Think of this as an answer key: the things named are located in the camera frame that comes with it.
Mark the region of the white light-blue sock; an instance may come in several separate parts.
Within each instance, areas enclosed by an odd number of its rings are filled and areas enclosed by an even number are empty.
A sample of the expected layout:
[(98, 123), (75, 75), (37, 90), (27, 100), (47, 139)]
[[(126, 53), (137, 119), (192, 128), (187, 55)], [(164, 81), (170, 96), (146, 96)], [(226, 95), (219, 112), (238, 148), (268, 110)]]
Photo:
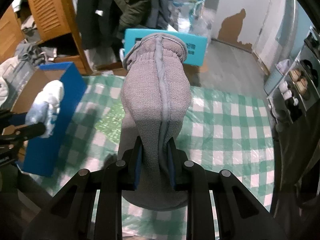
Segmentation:
[(46, 131), (41, 138), (48, 138), (53, 135), (57, 117), (60, 113), (60, 103), (64, 97), (64, 86), (59, 80), (47, 83), (37, 94), (31, 108), (25, 117), (26, 125), (43, 123)]

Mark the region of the blue cardboard shoe box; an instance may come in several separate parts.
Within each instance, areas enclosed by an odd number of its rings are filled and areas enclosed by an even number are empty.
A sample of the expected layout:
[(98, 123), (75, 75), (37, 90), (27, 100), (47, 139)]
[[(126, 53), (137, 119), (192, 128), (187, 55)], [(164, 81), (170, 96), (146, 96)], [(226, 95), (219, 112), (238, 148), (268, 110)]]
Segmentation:
[(22, 124), (39, 122), (45, 132), (28, 140), (18, 167), (31, 174), (53, 174), (67, 127), (87, 86), (72, 62), (44, 64), (23, 87), (12, 110), (22, 114)]

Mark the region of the white towel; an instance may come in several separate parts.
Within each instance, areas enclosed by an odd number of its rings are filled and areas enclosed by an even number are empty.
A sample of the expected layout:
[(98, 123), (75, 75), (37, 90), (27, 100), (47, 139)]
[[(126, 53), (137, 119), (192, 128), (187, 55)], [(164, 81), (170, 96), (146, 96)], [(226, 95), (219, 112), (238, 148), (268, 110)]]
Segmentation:
[(16, 70), (19, 62), (18, 56), (14, 56), (1, 63), (1, 106), (9, 96), (9, 81), (7, 79)]

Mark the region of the grey tote bag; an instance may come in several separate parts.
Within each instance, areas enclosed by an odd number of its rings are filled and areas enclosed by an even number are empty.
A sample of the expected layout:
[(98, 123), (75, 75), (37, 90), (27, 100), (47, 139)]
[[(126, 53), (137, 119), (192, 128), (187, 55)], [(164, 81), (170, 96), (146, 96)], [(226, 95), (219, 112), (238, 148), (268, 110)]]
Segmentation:
[(9, 81), (9, 96), (1, 109), (10, 109), (13, 106), (38, 66), (45, 64), (47, 61), (45, 52), (34, 42), (19, 43), (14, 56), (18, 56), (20, 62), (16, 70), (7, 79)]

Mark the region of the green scrubbing cloth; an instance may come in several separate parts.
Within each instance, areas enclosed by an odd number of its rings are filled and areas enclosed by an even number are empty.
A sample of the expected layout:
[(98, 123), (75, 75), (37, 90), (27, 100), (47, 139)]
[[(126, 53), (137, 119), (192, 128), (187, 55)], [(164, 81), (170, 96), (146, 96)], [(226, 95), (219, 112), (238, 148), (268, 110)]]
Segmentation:
[(117, 144), (120, 141), (121, 122), (124, 116), (123, 105), (118, 101), (95, 124), (95, 129), (106, 135), (108, 140)]

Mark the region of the green checkered tablecloth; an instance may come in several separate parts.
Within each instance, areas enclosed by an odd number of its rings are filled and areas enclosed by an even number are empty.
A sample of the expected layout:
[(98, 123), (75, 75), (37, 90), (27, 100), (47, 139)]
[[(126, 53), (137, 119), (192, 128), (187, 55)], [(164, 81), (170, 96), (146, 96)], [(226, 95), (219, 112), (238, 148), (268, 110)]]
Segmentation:
[[(96, 171), (118, 150), (98, 126), (120, 103), (123, 77), (85, 78), (87, 89), (60, 148), (54, 173), (34, 180), (54, 195), (81, 168)], [(192, 161), (218, 172), (230, 170), (267, 209), (272, 202), (274, 150), (262, 100), (201, 87), (191, 88), (192, 101), (175, 141)], [(123, 234), (148, 239), (185, 239), (187, 211), (142, 209), (122, 202)]]

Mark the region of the wooden louvered wardrobe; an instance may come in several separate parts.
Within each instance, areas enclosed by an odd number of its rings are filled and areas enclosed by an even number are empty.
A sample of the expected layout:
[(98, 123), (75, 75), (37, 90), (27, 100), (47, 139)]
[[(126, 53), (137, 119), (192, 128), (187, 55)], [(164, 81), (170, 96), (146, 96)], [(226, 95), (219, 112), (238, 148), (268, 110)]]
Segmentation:
[[(54, 62), (72, 61), (82, 75), (90, 75), (90, 69), (81, 38), (76, 26), (76, 16), (72, 0), (27, 0), (31, 15), (39, 32), (39, 45), (68, 50), (65, 57)], [(1, 16), (1, 62), (14, 55), (17, 45), (25, 39), (21, 21), (17, 18), (12, 5), (6, 7)]]

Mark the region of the black hanging coat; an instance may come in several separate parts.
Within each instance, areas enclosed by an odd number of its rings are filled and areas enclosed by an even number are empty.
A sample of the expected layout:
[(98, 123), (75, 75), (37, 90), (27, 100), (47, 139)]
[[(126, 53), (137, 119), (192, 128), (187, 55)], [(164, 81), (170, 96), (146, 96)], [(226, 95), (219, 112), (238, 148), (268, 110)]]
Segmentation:
[(114, 0), (78, 0), (76, 22), (84, 50), (109, 47), (116, 38), (119, 8)]

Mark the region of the shoe rack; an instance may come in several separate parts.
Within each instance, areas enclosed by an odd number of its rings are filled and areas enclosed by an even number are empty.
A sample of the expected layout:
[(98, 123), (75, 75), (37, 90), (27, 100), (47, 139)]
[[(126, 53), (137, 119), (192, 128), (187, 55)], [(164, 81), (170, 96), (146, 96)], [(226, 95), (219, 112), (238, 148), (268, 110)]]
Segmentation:
[(287, 69), (267, 95), (276, 124), (290, 125), (319, 101), (319, 32), (311, 26), (295, 59), (280, 61)]

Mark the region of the light blue trash bin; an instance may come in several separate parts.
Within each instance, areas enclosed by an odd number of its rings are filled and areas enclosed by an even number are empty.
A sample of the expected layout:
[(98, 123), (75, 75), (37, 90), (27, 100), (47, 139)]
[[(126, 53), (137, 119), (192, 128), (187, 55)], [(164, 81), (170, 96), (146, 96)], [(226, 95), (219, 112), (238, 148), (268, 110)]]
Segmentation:
[(269, 95), (283, 77), (287, 67), (276, 65), (264, 83), (264, 91)]

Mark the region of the olive hanging jacket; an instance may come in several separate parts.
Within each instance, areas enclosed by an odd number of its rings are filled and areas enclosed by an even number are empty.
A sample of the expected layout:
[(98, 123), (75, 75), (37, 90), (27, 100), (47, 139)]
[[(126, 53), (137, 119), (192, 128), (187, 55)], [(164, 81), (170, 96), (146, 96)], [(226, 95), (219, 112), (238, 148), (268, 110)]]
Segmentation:
[(166, 30), (169, 25), (169, 0), (114, 0), (122, 15), (117, 38), (130, 28)]

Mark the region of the teal printed box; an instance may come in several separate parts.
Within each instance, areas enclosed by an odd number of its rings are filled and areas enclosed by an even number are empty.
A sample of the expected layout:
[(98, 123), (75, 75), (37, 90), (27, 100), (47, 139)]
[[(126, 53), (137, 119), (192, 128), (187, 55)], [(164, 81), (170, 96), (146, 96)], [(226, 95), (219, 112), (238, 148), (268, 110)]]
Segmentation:
[(124, 55), (126, 56), (133, 46), (142, 38), (155, 34), (168, 34), (182, 40), (188, 51), (188, 55), (184, 63), (193, 66), (202, 66), (207, 48), (207, 38), (187, 33), (179, 33), (176, 31), (158, 30), (158, 29), (127, 29), (124, 36)]

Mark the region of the blue white plastic bag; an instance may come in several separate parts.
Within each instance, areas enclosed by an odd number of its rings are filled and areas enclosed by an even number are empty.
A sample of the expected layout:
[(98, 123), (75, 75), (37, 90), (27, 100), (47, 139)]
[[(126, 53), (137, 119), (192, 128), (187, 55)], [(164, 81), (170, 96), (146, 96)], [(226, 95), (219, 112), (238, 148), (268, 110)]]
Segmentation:
[(212, 37), (215, 12), (207, 9), (206, 0), (168, 0), (168, 31)]

